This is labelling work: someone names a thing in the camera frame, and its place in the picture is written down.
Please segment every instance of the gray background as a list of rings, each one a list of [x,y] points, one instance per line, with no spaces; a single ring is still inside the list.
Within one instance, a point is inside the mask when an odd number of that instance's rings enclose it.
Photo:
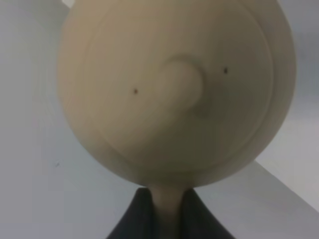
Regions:
[[[103,239],[137,189],[95,162],[62,114],[55,67],[67,13],[58,0],[0,0],[1,239]],[[319,45],[315,33],[297,37]],[[299,83],[301,106],[315,85]],[[309,113],[295,104],[291,116],[299,110]],[[256,162],[197,191],[238,239],[319,238],[319,213]]]

